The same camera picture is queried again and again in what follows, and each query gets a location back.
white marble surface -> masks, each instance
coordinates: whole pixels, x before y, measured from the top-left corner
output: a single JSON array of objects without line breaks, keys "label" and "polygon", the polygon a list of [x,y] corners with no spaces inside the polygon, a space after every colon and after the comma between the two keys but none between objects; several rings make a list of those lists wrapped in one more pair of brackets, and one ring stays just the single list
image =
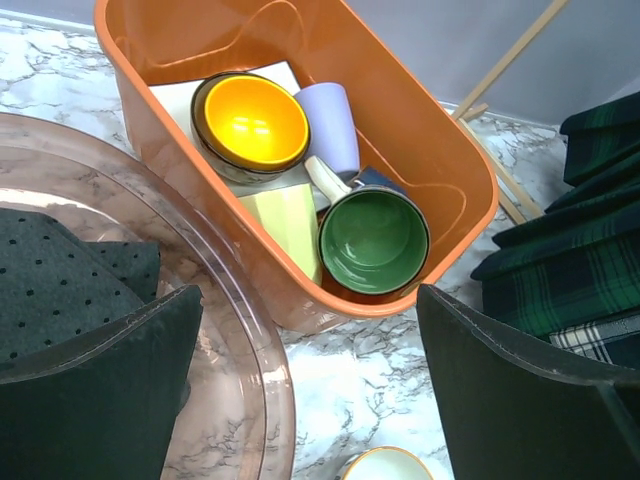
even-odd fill
[{"label": "white marble surface", "polygon": [[[113,69],[92,37],[0,19],[0,111],[54,120],[133,154]],[[541,206],[566,190],[553,129],[491,118],[472,126]],[[492,235],[511,225],[499,211],[439,286],[479,307],[469,273],[495,250]],[[453,478],[414,309],[282,339],[296,393],[295,479],[329,480],[353,453],[379,445],[416,453],[436,480]]]}]

mug handle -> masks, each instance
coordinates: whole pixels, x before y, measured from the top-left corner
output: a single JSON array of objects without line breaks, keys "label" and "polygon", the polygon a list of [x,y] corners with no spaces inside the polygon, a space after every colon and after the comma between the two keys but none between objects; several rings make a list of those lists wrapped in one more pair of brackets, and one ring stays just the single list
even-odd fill
[{"label": "mug handle", "polygon": [[340,180],[340,177],[316,155],[305,160],[304,168],[307,169],[311,181],[329,199],[331,205],[335,205],[351,193],[352,189]]}]

orange plastic container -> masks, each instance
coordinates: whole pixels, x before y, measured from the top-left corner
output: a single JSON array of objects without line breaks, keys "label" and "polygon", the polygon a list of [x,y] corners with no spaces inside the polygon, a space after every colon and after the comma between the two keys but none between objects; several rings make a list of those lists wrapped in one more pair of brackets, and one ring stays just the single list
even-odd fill
[{"label": "orange plastic container", "polygon": [[149,86],[288,60],[301,86],[341,83],[361,163],[404,187],[432,235],[420,281],[435,282],[491,221],[495,177],[476,148],[341,0],[97,0],[95,27],[116,70],[127,134],[146,165],[228,239],[281,326],[320,332],[415,302],[314,284],[250,216],[189,143]]}]

